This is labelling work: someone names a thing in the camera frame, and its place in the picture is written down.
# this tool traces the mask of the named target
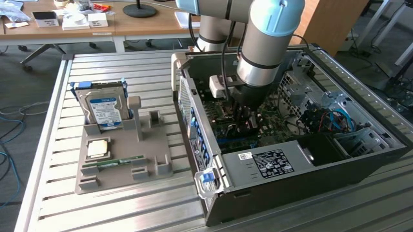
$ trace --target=aluminum table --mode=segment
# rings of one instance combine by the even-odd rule
[[[320,232],[404,231],[413,227],[412,152],[357,185],[206,227],[172,98],[170,57],[176,52],[182,50],[75,55],[62,61],[15,231]],[[371,92],[361,82],[324,52],[319,55],[368,98]],[[69,83],[121,78],[129,82],[129,93],[142,98],[140,114],[161,110],[165,116],[174,176],[77,195],[85,116]],[[372,104],[380,112],[391,112],[395,123],[404,126],[407,122],[394,110],[383,109],[380,101]]]

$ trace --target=hard drive label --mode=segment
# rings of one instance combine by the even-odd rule
[[[295,172],[293,166],[281,149],[253,155],[264,178]]]
[[[121,124],[121,112],[116,108],[117,98],[91,99],[91,106],[97,122],[104,127],[113,127]]]

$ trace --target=circuit board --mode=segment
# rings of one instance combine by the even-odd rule
[[[230,153],[277,143],[284,143],[295,136],[285,124],[275,101],[269,98],[257,112],[260,133],[243,137],[228,138],[228,130],[236,126],[229,102],[224,100],[204,102],[210,125],[222,153]]]

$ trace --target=hard drive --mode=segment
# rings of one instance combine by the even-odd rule
[[[121,128],[122,120],[130,119],[126,81],[73,82],[71,86],[87,124],[97,123],[104,131]]]

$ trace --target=black lamp base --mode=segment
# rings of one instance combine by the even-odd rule
[[[137,4],[133,4],[124,7],[124,13],[134,18],[148,18],[157,14],[157,9],[144,4],[138,8]]]

